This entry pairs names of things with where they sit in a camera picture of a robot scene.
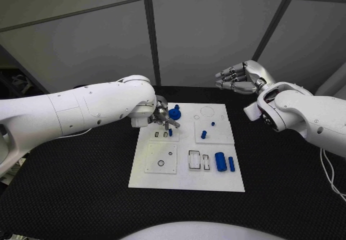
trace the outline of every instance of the black table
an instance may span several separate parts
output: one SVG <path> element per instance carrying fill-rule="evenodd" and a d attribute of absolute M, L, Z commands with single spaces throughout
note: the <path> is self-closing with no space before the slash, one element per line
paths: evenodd
<path fill-rule="evenodd" d="M 0 229 L 44 240 L 105 240 L 157 224 L 207 221 L 292 240 L 346 239 L 346 203 L 331 191 L 318 148 L 292 130 L 276 133 L 247 120 L 243 107 L 256 96 L 154 89 L 168 102 L 224 104 L 244 193 L 128 188 L 139 129 L 125 118 L 31 151 L 0 197 Z M 328 155 L 341 186 L 346 162 Z"/>

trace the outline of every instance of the blue object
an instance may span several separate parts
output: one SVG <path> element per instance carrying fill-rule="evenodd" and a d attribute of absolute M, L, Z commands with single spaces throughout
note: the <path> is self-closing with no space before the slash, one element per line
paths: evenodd
<path fill-rule="evenodd" d="M 207 135 L 207 131 L 203 131 L 203 132 L 201 132 L 201 136 L 200 136 L 201 139 L 206 139 L 206 135 Z"/>
<path fill-rule="evenodd" d="M 181 117 L 181 113 L 178 111 L 178 105 L 175 105 L 174 108 L 167 111 L 167 114 L 172 120 L 177 120 Z"/>
<path fill-rule="evenodd" d="M 224 159 L 223 152 L 216 152 L 214 153 L 214 160 L 216 160 L 217 171 L 219 172 L 226 171 L 227 170 L 227 165 L 226 165 L 226 159 Z"/>
<path fill-rule="evenodd" d="M 229 161 L 229 168 L 230 168 L 230 172 L 234 172 L 234 171 L 236 171 L 236 169 L 234 169 L 233 158 L 232 158 L 232 157 L 229 157 L 229 158 L 227 158 L 227 161 Z"/>

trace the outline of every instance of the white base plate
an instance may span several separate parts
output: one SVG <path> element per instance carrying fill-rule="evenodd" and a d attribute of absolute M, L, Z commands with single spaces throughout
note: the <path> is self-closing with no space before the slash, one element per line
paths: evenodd
<path fill-rule="evenodd" d="M 180 107 L 181 117 L 177 120 L 180 128 L 170 126 L 172 136 L 162 137 L 161 140 L 155 139 L 152 136 L 155 132 L 164 132 L 164 126 L 154 123 L 139 129 L 128 187 L 244 192 L 226 106 L 207 103 L 168 103 L 168 109 L 175 104 Z M 200 127 L 207 127 L 208 134 L 206 133 L 206 136 L 210 138 L 206 138 L 204 142 L 197 134 Z M 157 165 L 157 161 L 168 152 L 159 147 L 161 144 L 170 147 L 175 146 L 174 173 L 174 164 L 165 168 L 168 169 L 164 170 L 165 173 L 158 173 L 162 168 Z M 208 171 L 203 170 L 203 166 L 197 171 L 188 170 L 188 151 L 198 151 L 200 157 L 201 155 L 208 156 Z M 224 154 L 226 171 L 221 172 L 216 169 L 214 153 L 217 152 Z M 234 172 L 230 172 L 227 157 L 233 159 Z M 146 166 L 152 166 L 155 169 L 146 170 L 151 169 L 145 168 Z"/>

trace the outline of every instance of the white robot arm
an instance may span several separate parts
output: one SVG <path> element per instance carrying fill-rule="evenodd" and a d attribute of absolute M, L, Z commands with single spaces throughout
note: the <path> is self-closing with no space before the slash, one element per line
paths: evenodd
<path fill-rule="evenodd" d="M 47 95 L 0 100 L 0 176 L 41 143 L 123 117 L 131 126 L 180 124 L 170 119 L 167 101 L 155 96 L 149 80 L 139 75 L 122 82 L 87 85 Z"/>
<path fill-rule="evenodd" d="M 279 132 L 295 130 L 305 141 L 346 157 L 346 101 L 312 96 L 295 84 L 275 82 L 257 62 L 247 60 L 219 72 L 214 85 L 240 94 L 257 94 L 243 108 L 250 121 L 262 118 Z"/>

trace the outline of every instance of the black fabric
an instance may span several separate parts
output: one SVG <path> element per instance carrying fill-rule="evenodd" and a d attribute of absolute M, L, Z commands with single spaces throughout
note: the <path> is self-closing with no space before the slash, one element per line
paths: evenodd
<path fill-rule="evenodd" d="M 0 229 L 44 240 L 103 240 L 157 224 L 207 221 L 292 240 L 346 239 L 346 203 L 331 191 L 318 148 L 292 130 L 276 133 L 247 120 L 243 107 L 256 96 L 154 88 L 168 102 L 226 105 L 244 193 L 128 188 L 139 130 L 125 118 L 31 151 L 0 197 Z M 341 186 L 344 159 L 328 155 Z"/>

